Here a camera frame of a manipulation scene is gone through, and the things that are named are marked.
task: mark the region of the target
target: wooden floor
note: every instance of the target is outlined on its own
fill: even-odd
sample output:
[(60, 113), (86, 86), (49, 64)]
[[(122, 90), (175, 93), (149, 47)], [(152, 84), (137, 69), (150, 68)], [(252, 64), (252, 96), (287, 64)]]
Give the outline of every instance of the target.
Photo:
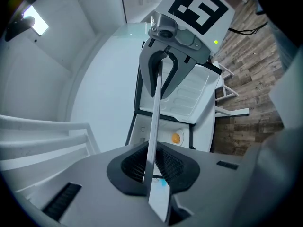
[[(240, 4), (232, 28), (253, 29), (267, 21), (265, 15), (255, 15), (256, 4), (248, 0)], [(243, 155), (248, 147), (259, 145), (268, 136), (283, 129), (281, 119), (268, 93), (282, 77), (279, 55), (269, 25), (256, 34), (246, 36), (228, 32), (220, 51), (212, 58), (229, 68), (235, 76), (225, 84), (239, 93), (217, 106), (228, 110), (249, 108), (246, 117), (217, 118), (213, 150), (217, 153)], [(217, 97), (223, 91), (217, 90)]]

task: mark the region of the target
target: white chair leg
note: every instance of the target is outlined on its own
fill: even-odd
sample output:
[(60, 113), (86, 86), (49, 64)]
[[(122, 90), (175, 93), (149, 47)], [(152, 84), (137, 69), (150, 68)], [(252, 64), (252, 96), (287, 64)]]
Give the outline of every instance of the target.
[(235, 75), (231, 70), (227, 69), (225, 66), (221, 65), (220, 63), (218, 63), (218, 64), (219, 64), (219, 66), (220, 66), (221, 68), (223, 68), (225, 71), (227, 71), (227, 72), (228, 72), (229, 74), (231, 74), (232, 76)]
[(216, 110), (216, 113), (214, 114), (214, 116), (216, 118), (231, 117), (231, 116), (238, 116), (238, 115), (248, 116), (249, 113), (250, 113), (249, 108), (243, 108), (243, 109), (229, 111), (229, 110), (219, 108), (219, 107), (216, 106), (215, 110)]
[(234, 93), (231, 93), (231, 94), (229, 94), (229, 95), (222, 96), (222, 97), (220, 97), (220, 98), (216, 98), (216, 102), (219, 102), (219, 101), (222, 100), (222, 99), (227, 99), (227, 98), (232, 97), (232, 96), (236, 96), (236, 95), (235, 95)]
[(236, 96), (239, 96), (239, 94), (236, 91), (232, 90), (230, 87), (228, 87), (226, 85), (222, 85), (222, 87), (229, 90), (230, 92), (234, 93)]

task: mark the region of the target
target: light fixture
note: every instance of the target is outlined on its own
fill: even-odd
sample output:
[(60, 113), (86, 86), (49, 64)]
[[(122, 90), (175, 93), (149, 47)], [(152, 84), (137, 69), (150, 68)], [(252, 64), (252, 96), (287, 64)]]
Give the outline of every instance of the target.
[(33, 6), (30, 6), (24, 13), (23, 18), (32, 16), (35, 19), (35, 23), (32, 28), (39, 34), (42, 35), (47, 29), (48, 25), (44, 22), (41, 16), (37, 13)]

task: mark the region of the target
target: black vent grille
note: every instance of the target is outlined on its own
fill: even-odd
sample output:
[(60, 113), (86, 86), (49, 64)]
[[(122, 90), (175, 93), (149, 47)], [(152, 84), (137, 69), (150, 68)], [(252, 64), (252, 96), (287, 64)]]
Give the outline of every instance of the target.
[(169, 185), (174, 179), (183, 173), (184, 163), (172, 154), (157, 147), (156, 165)]
[(239, 166), (237, 164), (226, 162), (226, 161), (218, 161), (217, 165), (223, 166), (223, 167), (226, 167), (226, 168), (229, 168), (229, 169), (232, 169), (232, 170), (237, 170), (238, 166)]
[(148, 145), (136, 151), (121, 163), (121, 169), (128, 177), (142, 183), (146, 166)]
[(66, 184), (66, 186), (43, 209), (43, 213), (52, 219), (59, 221), (80, 189), (80, 185), (73, 183)]

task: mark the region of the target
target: small orange ball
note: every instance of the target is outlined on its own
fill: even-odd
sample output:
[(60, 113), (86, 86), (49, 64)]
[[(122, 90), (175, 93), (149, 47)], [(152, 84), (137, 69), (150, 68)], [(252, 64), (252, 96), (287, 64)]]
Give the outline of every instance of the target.
[(177, 133), (172, 135), (172, 142), (179, 144), (180, 143), (180, 136)]

